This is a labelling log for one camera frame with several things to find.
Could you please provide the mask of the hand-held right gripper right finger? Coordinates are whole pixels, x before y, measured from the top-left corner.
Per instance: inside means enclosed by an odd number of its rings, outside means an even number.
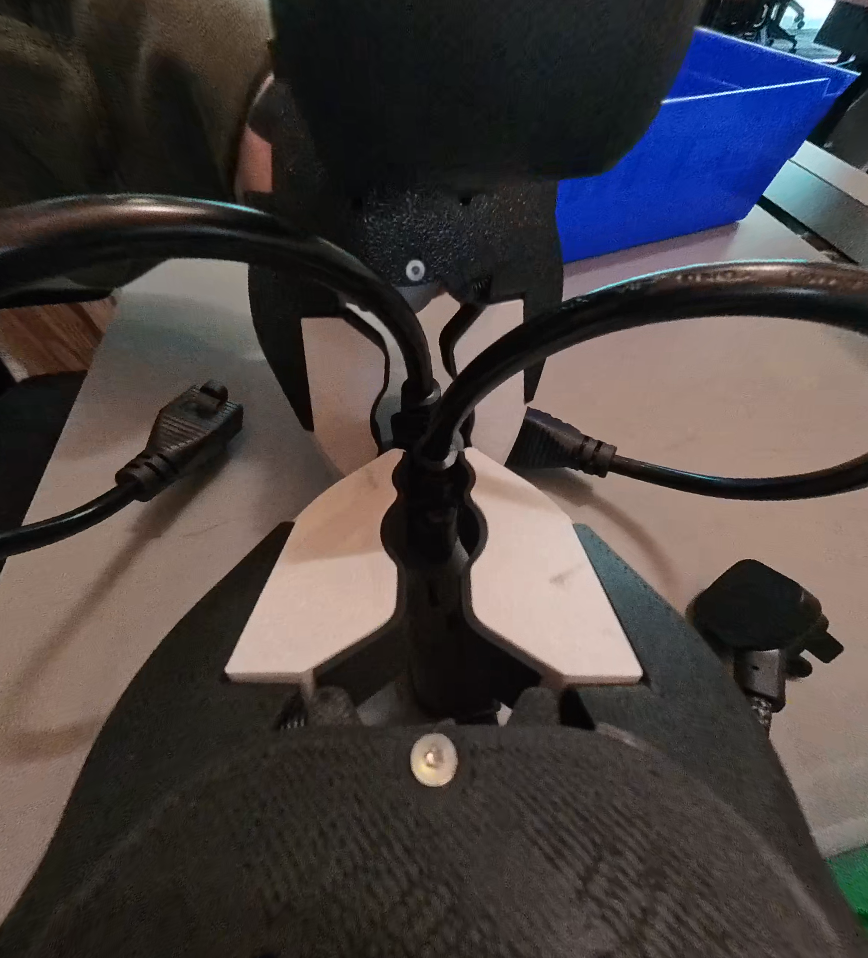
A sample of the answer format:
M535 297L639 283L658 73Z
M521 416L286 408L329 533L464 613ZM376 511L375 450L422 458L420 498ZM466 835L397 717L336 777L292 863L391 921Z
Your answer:
M548 687L638 684L643 667L568 514L481 451L464 460L484 524L469 567L478 623Z

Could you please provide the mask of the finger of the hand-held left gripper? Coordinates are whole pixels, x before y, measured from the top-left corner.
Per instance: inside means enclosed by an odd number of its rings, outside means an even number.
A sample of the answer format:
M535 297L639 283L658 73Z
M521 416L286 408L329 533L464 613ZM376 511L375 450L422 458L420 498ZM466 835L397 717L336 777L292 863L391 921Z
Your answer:
M514 299L489 305L463 305L457 318L443 328L443 365L452 380L480 353L507 333L524 325L524 302ZM522 370L494 388L477 405L464 425L464 436L493 460L504 465L521 430L528 402Z
M313 435L339 474L354 473L392 445L404 360L392 334L356 305L338 317L303 318L300 327Z

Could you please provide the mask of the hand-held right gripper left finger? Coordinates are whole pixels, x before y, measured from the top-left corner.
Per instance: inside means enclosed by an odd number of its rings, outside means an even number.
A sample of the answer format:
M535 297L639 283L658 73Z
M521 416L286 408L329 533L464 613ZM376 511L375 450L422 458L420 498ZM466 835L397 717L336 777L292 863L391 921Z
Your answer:
M329 487L296 518L225 666L237 683L315 687L395 612L398 571L381 536L398 495L392 450Z

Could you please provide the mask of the person's left forearm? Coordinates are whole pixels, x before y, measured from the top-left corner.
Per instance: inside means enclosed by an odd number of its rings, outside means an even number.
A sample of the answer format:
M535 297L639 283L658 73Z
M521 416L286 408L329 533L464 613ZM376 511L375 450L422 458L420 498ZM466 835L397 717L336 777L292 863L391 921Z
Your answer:
M235 200L269 37L266 2L0 2L0 209Z

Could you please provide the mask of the person's left hand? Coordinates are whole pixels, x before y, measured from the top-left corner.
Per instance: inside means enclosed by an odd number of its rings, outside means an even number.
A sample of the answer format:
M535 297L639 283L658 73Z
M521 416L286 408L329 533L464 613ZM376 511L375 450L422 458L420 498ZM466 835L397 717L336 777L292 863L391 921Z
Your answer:
M273 190L273 147L255 124L272 84L273 76L267 73L251 101L239 141L234 188L237 202L243 205L249 195L270 194Z

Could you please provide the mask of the blue plastic bin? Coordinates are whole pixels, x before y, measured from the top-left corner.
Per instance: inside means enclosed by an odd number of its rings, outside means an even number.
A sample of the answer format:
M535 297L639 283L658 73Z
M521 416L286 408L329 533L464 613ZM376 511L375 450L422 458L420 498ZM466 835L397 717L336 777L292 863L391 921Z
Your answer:
M562 181L565 263L742 220L856 75L697 28L642 139L611 170Z

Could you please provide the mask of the wooden cabinet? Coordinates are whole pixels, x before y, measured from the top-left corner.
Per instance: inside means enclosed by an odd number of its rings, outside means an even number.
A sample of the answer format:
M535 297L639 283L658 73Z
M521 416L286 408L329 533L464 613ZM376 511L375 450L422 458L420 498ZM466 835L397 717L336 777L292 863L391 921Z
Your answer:
M85 373L116 315L116 297L0 309L0 361L15 382Z

